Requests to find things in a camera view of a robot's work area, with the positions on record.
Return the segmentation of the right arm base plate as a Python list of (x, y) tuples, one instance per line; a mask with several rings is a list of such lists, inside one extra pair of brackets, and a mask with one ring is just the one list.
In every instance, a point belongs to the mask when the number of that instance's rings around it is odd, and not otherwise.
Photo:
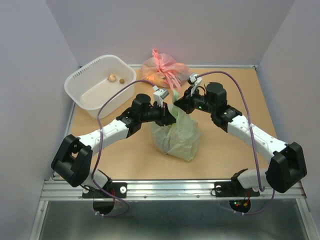
[(235, 181), (218, 181), (214, 183), (213, 191), (218, 198), (227, 197), (259, 197), (260, 193), (253, 191), (251, 188), (245, 189), (240, 183)]

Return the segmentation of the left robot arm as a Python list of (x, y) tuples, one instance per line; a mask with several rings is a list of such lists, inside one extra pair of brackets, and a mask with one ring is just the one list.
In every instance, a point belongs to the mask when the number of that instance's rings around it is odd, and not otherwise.
[(160, 127), (176, 123), (168, 105), (151, 103), (151, 98), (138, 94), (132, 104), (111, 123), (82, 136), (67, 135), (56, 152), (51, 168), (72, 187), (88, 187), (100, 197), (122, 200), (126, 195), (124, 186), (113, 187), (112, 180), (95, 166), (93, 156), (102, 155), (109, 145), (129, 138), (141, 129), (143, 123), (154, 122)]

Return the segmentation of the green plastic bag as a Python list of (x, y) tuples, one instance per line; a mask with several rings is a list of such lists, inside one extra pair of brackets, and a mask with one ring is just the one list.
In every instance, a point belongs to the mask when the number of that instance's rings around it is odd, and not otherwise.
[(170, 104), (168, 110), (175, 117), (176, 123), (159, 126), (152, 122), (150, 132), (153, 143), (162, 154), (189, 162), (195, 158), (200, 144), (198, 122), (174, 104)]

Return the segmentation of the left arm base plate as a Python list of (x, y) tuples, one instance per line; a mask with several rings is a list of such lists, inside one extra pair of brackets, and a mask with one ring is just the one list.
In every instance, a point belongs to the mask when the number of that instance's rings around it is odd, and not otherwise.
[[(108, 192), (110, 195), (116, 196), (117, 198), (124, 199), (127, 197), (128, 184), (126, 182), (112, 182), (107, 183), (102, 187), (105, 192)], [(82, 189), (83, 199), (102, 199), (102, 198), (112, 198), (105, 194), (100, 189), (96, 189), (91, 186), (85, 186), (85, 189)]]

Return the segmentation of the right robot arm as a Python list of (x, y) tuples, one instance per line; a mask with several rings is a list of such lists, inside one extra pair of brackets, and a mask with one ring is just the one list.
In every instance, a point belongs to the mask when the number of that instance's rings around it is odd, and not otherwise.
[(288, 144), (279, 140), (250, 123), (246, 116), (228, 104), (222, 84), (209, 83), (204, 94), (191, 86), (174, 105), (187, 114), (194, 110), (210, 114), (217, 127), (251, 146), (255, 156), (261, 155), (267, 161), (267, 168), (256, 167), (235, 173), (230, 182), (233, 194), (242, 195), (248, 189), (259, 187), (271, 187), (285, 193), (307, 175), (303, 148), (297, 142)]

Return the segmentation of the white plastic basket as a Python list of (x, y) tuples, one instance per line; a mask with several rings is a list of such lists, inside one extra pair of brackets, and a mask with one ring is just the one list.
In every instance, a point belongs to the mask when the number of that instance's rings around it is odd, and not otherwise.
[[(110, 74), (116, 75), (116, 81), (108, 80)], [(120, 84), (120, 79), (124, 79), (125, 83)], [(105, 107), (103, 104), (136, 79), (137, 74), (133, 68), (119, 57), (107, 54), (72, 73), (64, 82), (64, 90), (92, 118), (95, 119), (99, 115), (103, 119), (134, 95), (135, 86), (131, 85), (122, 91)]]

